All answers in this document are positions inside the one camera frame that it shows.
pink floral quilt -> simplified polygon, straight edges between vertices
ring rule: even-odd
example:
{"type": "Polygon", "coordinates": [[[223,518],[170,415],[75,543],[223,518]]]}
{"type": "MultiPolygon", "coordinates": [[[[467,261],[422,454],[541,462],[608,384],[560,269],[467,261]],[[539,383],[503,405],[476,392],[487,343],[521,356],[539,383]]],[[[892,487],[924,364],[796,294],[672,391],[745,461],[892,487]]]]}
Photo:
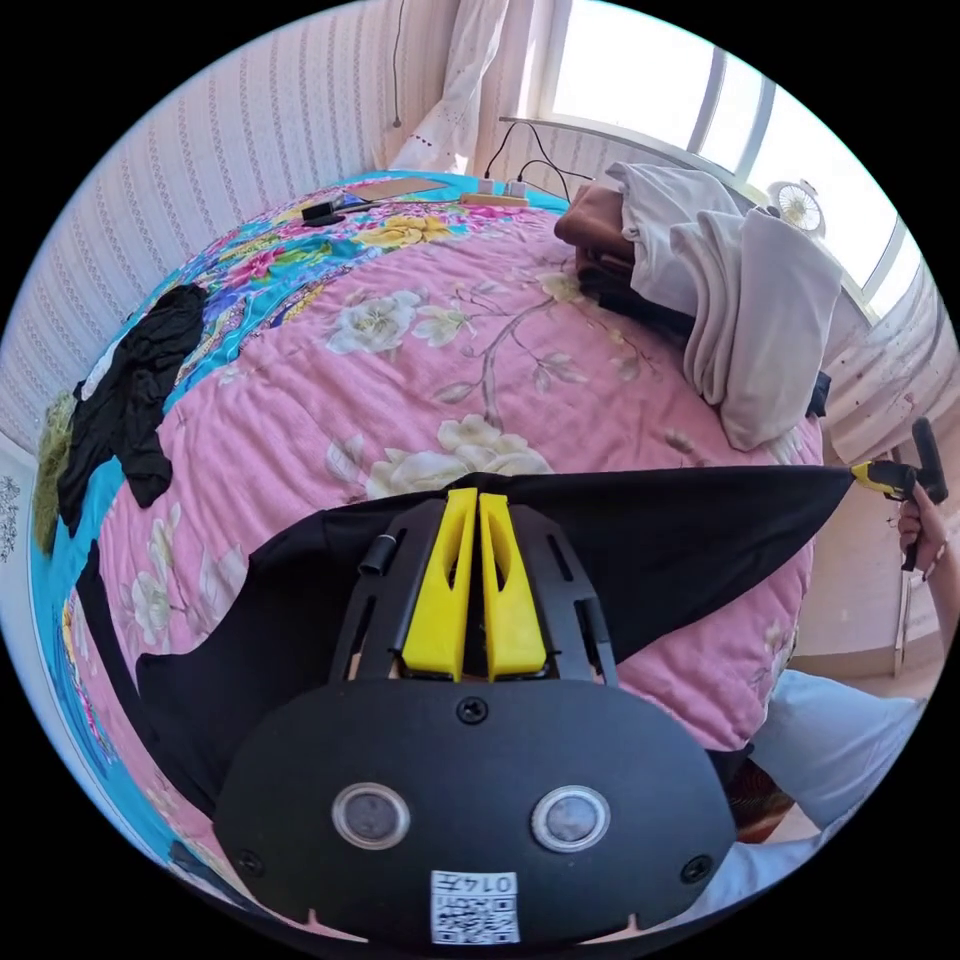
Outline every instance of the pink floral quilt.
{"type": "MultiPolygon", "coordinates": [[[[143,653],[202,643],[247,557],[319,509],[478,470],[821,462],[813,420],[751,454],[732,450],[685,382],[680,353],[580,295],[554,222],[532,208],[478,211],[457,232],[442,205],[395,204],[353,238],[382,255],[264,324],[176,403],[160,428],[169,490],[141,510],[124,485],[99,537],[131,672],[143,653]]],[[[810,544],[729,606],[641,651],[621,665],[621,683],[703,746],[742,746],[791,652],[812,558],[810,544]]],[[[66,616],[82,683],[133,779],[242,889],[209,821],[164,780],[119,709],[75,594],[66,616]]]]}

striped wallpaper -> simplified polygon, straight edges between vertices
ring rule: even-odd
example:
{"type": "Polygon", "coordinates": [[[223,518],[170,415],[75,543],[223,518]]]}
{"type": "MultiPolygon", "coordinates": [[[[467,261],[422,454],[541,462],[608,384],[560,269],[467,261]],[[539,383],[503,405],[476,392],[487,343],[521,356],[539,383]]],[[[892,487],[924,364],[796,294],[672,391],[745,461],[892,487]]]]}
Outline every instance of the striped wallpaper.
{"type": "Polygon", "coordinates": [[[34,452],[47,405],[89,373],[171,271],[263,210],[382,169],[443,89],[458,0],[363,0],[275,30],[155,107],[57,220],[0,346],[0,432],[34,452]]]}

white fan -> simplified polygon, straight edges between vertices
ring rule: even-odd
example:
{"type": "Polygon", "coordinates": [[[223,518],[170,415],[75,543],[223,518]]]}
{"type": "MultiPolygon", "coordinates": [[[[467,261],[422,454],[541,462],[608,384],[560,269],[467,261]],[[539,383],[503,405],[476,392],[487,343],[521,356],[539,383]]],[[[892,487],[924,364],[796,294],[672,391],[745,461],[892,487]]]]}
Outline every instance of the white fan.
{"type": "Polygon", "coordinates": [[[808,236],[822,238],[827,232],[823,210],[817,202],[817,191],[801,180],[789,183],[781,180],[771,184],[767,193],[781,217],[808,236]]]}

hand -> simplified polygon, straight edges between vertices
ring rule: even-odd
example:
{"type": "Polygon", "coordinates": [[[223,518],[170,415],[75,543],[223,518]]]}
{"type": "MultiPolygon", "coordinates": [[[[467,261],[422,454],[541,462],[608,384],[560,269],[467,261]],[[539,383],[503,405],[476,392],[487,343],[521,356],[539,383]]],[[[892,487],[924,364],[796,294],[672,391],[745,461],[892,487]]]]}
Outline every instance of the hand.
{"type": "Polygon", "coordinates": [[[917,544],[917,570],[926,573],[937,551],[947,541],[947,528],[940,511],[918,483],[913,488],[916,503],[905,500],[900,505],[900,549],[906,553],[911,543],[917,544]]]}

label sticker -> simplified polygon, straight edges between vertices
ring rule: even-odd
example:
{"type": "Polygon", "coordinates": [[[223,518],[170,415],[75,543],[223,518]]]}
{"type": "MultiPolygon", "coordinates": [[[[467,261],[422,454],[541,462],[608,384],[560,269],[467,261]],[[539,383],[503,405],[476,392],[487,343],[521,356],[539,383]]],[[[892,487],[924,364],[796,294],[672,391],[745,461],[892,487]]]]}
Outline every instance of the label sticker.
{"type": "Polygon", "coordinates": [[[490,946],[519,943],[515,873],[430,874],[434,943],[490,946]]]}

